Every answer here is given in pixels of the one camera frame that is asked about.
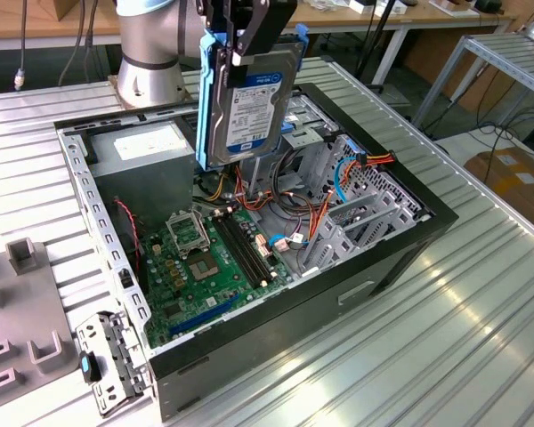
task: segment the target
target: aluminum extrusion table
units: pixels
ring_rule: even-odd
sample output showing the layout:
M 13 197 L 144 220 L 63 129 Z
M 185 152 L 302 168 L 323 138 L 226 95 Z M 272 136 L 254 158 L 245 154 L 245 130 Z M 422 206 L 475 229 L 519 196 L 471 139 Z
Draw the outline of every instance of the aluminum extrusion table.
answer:
M 185 79 L 195 93 L 198 73 Z M 395 150 L 459 220 L 392 288 L 166 425 L 534 425 L 534 228 L 336 64 L 306 60 L 297 82 Z M 52 121 L 118 109 L 108 84 L 0 95 L 0 248 L 45 242 L 73 329 L 113 302 Z M 76 371 L 0 407 L 0 426 L 159 425 L 148 394 L 102 420 Z
M 465 77 L 451 96 L 452 100 L 455 100 L 459 94 L 466 90 L 485 62 L 498 68 L 519 83 L 522 83 L 527 88 L 525 93 L 528 91 L 534 92 L 533 40 L 517 33 L 463 36 L 451 56 L 449 56 L 437 80 L 435 80 L 429 93 L 425 96 L 424 101 L 421 103 L 419 110 L 412 120 L 414 126 L 419 127 L 423 123 L 427 117 L 427 113 L 429 113 L 433 103 L 466 51 L 474 53 L 478 58 L 472 67 L 469 68 Z M 522 98 L 519 97 L 517 102 L 513 103 L 511 108 L 498 120 L 499 124 L 503 123 L 508 115 L 512 113 Z

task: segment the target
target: ram slot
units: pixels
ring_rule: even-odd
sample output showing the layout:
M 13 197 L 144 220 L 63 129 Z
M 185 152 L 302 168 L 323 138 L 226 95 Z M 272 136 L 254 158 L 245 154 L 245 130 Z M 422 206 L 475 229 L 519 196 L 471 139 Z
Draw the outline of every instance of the ram slot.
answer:
M 247 237 L 232 218 L 218 218 L 214 225 L 238 266 L 243 270 L 251 287 L 261 286 L 262 282 L 271 281 L 271 275 L 259 258 Z

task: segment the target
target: sticker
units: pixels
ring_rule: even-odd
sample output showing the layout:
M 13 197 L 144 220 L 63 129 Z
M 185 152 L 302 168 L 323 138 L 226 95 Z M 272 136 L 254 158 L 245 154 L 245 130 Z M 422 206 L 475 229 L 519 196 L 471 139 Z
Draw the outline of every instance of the sticker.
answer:
M 215 301 L 215 298 L 213 296 L 210 296 L 209 298 L 206 298 L 206 303 L 208 307 L 214 307 L 217 302 Z
M 507 166 L 518 165 L 518 162 L 514 159 L 514 157 L 509 156 L 507 154 L 500 154 L 497 157 L 498 157 L 498 160 L 500 160 L 502 163 L 504 163 Z
M 516 176 L 525 184 L 534 184 L 534 177 L 529 173 L 517 173 Z
M 185 147 L 185 140 L 180 138 L 170 125 L 147 133 L 124 136 L 115 140 L 115 149 L 117 149 L 121 160 L 131 160 L 132 158 Z
M 273 94 L 281 87 L 281 73 L 246 77 L 244 87 L 233 90 L 226 147 L 240 152 L 259 147 L 271 129 L 275 106 Z

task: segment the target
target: desk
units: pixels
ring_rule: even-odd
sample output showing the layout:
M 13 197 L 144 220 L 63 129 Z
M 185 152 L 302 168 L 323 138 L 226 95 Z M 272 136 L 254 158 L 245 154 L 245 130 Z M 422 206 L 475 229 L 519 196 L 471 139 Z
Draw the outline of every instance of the desk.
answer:
M 198 72 L 184 74 L 198 97 Z M 534 425 L 534 227 L 335 63 L 311 82 L 459 219 L 392 287 L 166 426 Z M 52 121 L 120 109 L 109 83 L 0 94 L 0 250 L 44 242 L 72 330 L 112 310 Z M 160 426 L 149 393 L 107 420 L 81 372 L 0 407 L 0 426 Z
M 91 2 L 87 2 L 87 8 L 88 19 Z M 394 34 L 372 83 L 380 85 L 384 82 L 403 40 L 411 29 L 496 26 L 495 33 L 503 33 L 514 18 L 514 15 L 508 13 L 498 18 L 485 13 L 480 18 L 476 16 L 452 18 L 428 4 L 426 0 L 419 0 L 419 4 L 409 7 L 406 14 L 392 15 L 387 21 L 384 30 L 394 31 Z M 26 28 L 28 38 L 26 47 L 31 49 L 72 46 L 75 44 L 78 21 L 77 5 L 60 22 L 29 18 Z M 378 18 L 374 20 L 372 29 L 376 28 L 377 21 Z M 293 32 L 298 23 L 306 24 L 312 34 L 356 32 L 368 29 L 369 16 L 359 15 L 348 8 L 340 8 L 333 12 L 320 12 L 308 4 L 301 3 L 297 6 L 285 32 Z M 111 0 L 100 0 L 95 16 L 93 42 L 95 44 L 119 44 L 118 31 L 118 16 Z M 20 49 L 19 37 L 20 15 L 0 12 L 0 50 Z

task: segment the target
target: wooden table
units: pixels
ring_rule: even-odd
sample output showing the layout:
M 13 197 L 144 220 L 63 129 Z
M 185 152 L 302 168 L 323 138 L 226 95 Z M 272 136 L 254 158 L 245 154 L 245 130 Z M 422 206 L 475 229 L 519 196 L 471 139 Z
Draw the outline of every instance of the wooden table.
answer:
M 85 25 L 89 19 L 91 3 L 87 1 Z M 384 30 L 394 31 L 394 34 L 372 83 L 379 85 L 384 82 L 403 40 L 411 29 L 496 26 L 495 33 L 502 33 L 514 18 L 513 15 L 507 13 L 498 17 L 484 13 L 480 17 L 453 18 L 431 6 L 426 0 L 419 0 L 419 4 L 408 8 L 406 14 L 392 15 L 387 21 Z M 375 17 L 372 28 L 376 27 L 378 20 Z M 71 46 L 75 43 L 78 21 L 78 5 L 60 22 L 28 18 L 26 47 L 31 49 Z M 286 32 L 293 32 L 298 23 L 306 24 L 312 34 L 356 32 L 368 29 L 369 16 L 359 15 L 348 8 L 340 8 L 333 12 L 320 12 L 308 4 L 301 3 L 288 23 Z M 118 16 L 111 0 L 99 2 L 95 16 L 93 42 L 95 44 L 120 43 Z M 0 50 L 19 48 L 20 15 L 0 12 Z

